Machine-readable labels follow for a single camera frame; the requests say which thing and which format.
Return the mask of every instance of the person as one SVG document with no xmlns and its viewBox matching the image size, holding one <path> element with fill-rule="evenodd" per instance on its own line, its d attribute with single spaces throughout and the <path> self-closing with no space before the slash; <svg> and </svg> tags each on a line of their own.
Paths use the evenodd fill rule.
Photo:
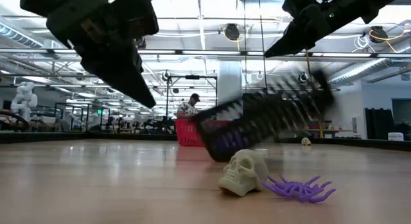
<svg viewBox="0 0 411 224">
<path fill-rule="evenodd" d="M 200 102 L 200 96 L 197 93 L 193 93 L 188 102 L 183 102 L 177 109 L 177 119 L 187 119 L 198 113 L 198 109 L 195 108 L 195 104 Z"/>
</svg>

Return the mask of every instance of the white shirt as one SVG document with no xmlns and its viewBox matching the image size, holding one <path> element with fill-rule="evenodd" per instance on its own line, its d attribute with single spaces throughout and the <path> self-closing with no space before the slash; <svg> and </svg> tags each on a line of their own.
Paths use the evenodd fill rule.
<svg viewBox="0 0 411 224">
<path fill-rule="evenodd" d="M 183 112 L 185 116 L 193 116 L 198 113 L 198 109 L 190 105 L 188 102 L 181 103 L 177 111 Z"/>
</svg>

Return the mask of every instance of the purple octopus toy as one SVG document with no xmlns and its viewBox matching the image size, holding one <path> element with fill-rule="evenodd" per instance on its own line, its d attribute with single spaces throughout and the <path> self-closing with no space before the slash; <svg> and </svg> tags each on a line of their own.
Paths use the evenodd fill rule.
<svg viewBox="0 0 411 224">
<path fill-rule="evenodd" d="M 327 191 L 322 196 L 317 196 L 318 194 L 324 192 L 327 185 L 331 184 L 331 182 L 326 182 L 319 186 L 315 184 L 313 187 L 311 184 L 318 180 L 320 176 L 316 176 L 309 180 L 308 182 L 288 182 L 281 174 L 280 178 L 283 182 L 277 182 L 272 177 L 268 179 L 273 182 L 273 184 L 267 184 L 262 182 L 263 186 L 272 191 L 279 196 L 284 196 L 286 198 L 293 198 L 295 194 L 298 194 L 298 200 L 300 202 L 310 202 L 310 203 L 319 203 L 325 201 L 332 193 L 336 191 L 336 189 L 332 189 Z"/>
</svg>

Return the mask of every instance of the red basket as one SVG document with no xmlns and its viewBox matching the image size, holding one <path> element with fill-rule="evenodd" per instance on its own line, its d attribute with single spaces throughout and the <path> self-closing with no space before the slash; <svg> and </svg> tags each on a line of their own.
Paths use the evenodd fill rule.
<svg viewBox="0 0 411 224">
<path fill-rule="evenodd" d="M 208 121 L 208 126 L 219 126 L 225 124 L 226 121 Z M 177 132 L 177 140 L 180 146 L 204 147 L 200 136 L 195 130 L 194 123 L 189 123 L 186 119 L 175 120 L 175 130 Z"/>
</svg>

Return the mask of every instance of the skull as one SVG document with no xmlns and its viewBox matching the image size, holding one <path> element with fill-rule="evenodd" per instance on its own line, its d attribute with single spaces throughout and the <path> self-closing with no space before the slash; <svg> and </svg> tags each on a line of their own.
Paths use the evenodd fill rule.
<svg viewBox="0 0 411 224">
<path fill-rule="evenodd" d="M 301 144 L 302 144 L 303 146 L 309 146 L 309 145 L 311 145 L 311 141 L 310 141 L 307 137 L 304 137 L 304 138 L 301 140 Z"/>
<path fill-rule="evenodd" d="M 245 196 L 249 191 L 261 191 L 261 182 L 268 178 L 268 168 L 262 157 L 253 150 L 240 150 L 224 167 L 224 176 L 219 179 L 218 187 L 238 196 Z"/>
</svg>

